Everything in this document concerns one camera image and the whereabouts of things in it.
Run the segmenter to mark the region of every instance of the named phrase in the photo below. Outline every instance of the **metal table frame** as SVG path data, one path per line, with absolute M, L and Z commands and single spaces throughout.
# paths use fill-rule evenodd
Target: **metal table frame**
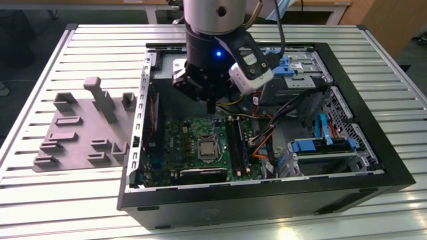
M 304 12 L 331 12 L 326 25 L 338 25 L 348 2 L 334 6 L 304 6 Z M 40 4 L 40 3 L 0 3 L 0 9 L 47 10 L 52 19 L 59 16 L 53 10 L 144 10 L 148 24 L 157 24 L 157 10 L 172 10 L 167 4 Z M 287 11 L 299 12 L 300 6 L 291 6 Z
M 278 27 L 250 29 L 279 41 Z M 0 238 L 23 239 L 426 239 L 427 98 L 374 39 L 355 26 L 284 26 L 290 42 L 327 42 L 416 184 L 348 211 L 148 232 L 116 210 L 121 168 L 35 173 L 57 92 L 88 98 L 84 77 L 99 76 L 112 97 L 137 91 L 145 43 L 183 42 L 172 25 L 80 25 L 65 30 L 0 149 Z

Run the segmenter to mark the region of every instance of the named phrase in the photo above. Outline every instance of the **red wire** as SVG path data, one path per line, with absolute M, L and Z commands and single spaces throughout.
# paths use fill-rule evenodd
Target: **red wire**
M 155 101 L 153 101 L 153 97 L 149 97 L 149 101 L 151 101 L 151 107 L 149 107 L 149 112 L 151 112 L 151 132 L 149 132 L 149 136 L 145 142 L 145 146 L 149 143 L 149 139 L 152 138 L 152 135 L 155 133 Z

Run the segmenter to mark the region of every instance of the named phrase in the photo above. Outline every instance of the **wooden cabinet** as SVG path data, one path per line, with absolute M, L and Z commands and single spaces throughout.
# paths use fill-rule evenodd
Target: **wooden cabinet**
M 392 57 L 427 23 L 427 0 L 354 0 L 340 25 L 364 25 Z

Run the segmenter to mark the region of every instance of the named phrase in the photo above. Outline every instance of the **table leg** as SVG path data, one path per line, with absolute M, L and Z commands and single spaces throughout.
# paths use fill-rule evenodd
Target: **table leg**
M 344 15 L 347 6 L 336 6 L 334 12 L 328 16 L 326 25 L 338 25 Z
M 53 10 L 47 10 L 47 13 L 48 13 L 48 15 L 49 15 L 52 20 L 59 19 L 59 11 L 57 10 L 55 10 L 55 11 Z
M 156 6 L 147 6 L 145 7 L 148 24 L 157 24 L 156 10 L 157 10 Z

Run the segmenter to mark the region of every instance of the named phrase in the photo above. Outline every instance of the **white label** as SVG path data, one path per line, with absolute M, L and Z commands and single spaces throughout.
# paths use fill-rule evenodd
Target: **white label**
M 243 60 L 246 61 L 247 65 L 252 65 L 258 62 L 256 57 L 254 55 L 254 53 L 251 53 L 250 55 L 247 55 Z
M 143 4 L 143 0 L 123 0 L 125 4 Z
M 292 67 L 294 69 L 302 69 L 302 68 L 303 68 L 303 66 L 302 66 L 300 63 L 292 63 L 292 64 L 291 64 L 291 67 Z
M 267 164 L 266 164 L 266 168 L 267 168 L 267 170 L 268 170 L 271 173 L 274 173 L 275 167 L 274 167 L 274 165 L 270 163 L 270 161 L 268 161 Z
M 252 98 L 252 100 L 254 100 L 254 105 L 259 105 L 260 104 L 260 99 L 259 99 L 259 97 L 258 96 L 255 96 L 254 98 Z

